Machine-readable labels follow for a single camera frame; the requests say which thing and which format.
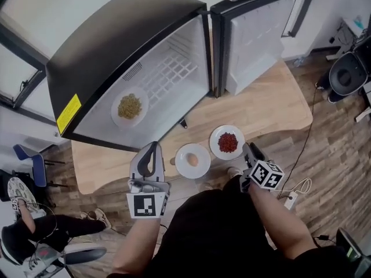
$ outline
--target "mini fridge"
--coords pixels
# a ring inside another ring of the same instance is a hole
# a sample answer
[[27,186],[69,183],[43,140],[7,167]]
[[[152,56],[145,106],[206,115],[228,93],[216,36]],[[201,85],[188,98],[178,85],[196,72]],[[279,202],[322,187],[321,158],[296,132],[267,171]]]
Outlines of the mini fridge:
[[[275,64],[294,2],[109,1],[46,65],[61,136],[128,151],[160,140],[204,97],[238,94]],[[131,93],[141,111],[126,120]]]

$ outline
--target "plate with green food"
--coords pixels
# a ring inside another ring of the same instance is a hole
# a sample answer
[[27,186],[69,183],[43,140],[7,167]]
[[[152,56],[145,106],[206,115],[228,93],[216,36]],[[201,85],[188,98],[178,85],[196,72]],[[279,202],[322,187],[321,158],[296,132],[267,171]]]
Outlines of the plate with green food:
[[147,93],[133,86],[117,95],[111,107],[111,117],[121,129],[135,127],[148,111]]

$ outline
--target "plate with egg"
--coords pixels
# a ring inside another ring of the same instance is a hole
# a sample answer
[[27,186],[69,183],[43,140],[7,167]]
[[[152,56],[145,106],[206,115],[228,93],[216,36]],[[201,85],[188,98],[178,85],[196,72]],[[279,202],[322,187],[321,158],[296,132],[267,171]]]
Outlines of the plate with egg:
[[189,179],[202,177],[210,169],[209,151],[200,144],[190,143],[182,146],[176,153],[175,166],[178,172]]
[[111,107],[112,120],[121,129],[134,127],[145,117],[148,104],[147,93],[133,86],[116,96]]

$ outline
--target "wooden table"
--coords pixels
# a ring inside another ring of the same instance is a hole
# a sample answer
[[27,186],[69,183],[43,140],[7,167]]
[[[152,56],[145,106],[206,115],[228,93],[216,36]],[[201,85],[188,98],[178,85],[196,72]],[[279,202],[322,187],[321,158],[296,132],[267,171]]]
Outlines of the wooden table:
[[[209,151],[209,137],[220,125],[238,127],[245,139],[282,130],[299,130],[312,123],[309,106],[295,78],[282,60],[237,96],[204,98],[187,116],[188,128],[174,127],[160,141],[166,178],[178,176],[170,160],[184,144],[200,143]],[[72,141],[79,190],[92,193],[114,180],[129,176],[136,153]],[[214,154],[212,166],[219,164]]]

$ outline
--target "red beans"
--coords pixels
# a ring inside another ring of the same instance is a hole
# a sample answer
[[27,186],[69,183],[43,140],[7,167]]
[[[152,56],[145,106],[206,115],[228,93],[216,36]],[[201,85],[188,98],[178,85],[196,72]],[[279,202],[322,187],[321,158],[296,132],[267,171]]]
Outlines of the red beans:
[[235,134],[224,133],[220,136],[218,145],[222,152],[234,152],[237,149],[238,141]]

